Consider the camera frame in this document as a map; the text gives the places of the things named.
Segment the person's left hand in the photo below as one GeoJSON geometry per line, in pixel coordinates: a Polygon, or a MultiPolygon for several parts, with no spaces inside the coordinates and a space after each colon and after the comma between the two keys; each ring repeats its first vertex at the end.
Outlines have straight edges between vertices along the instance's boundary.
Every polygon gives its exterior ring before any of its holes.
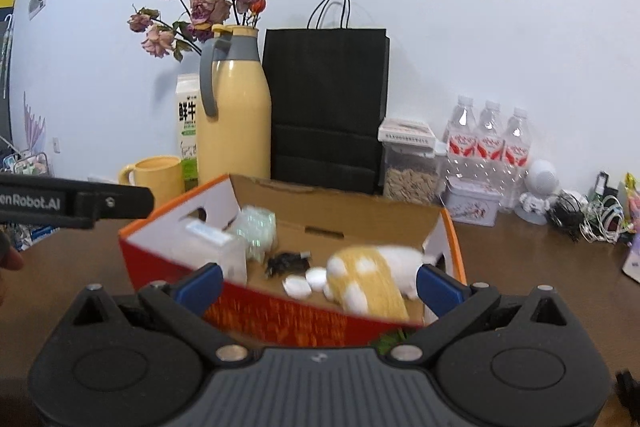
{"type": "MultiPolygon", "coordinates": [[[[0,233],[0,269],[4,271],[20,271],[24,267],[22,255],[13,247],[9,236],[0,233]]],[[[0,305],[6,301],[6,281],[0,277],[0,305]]]]}

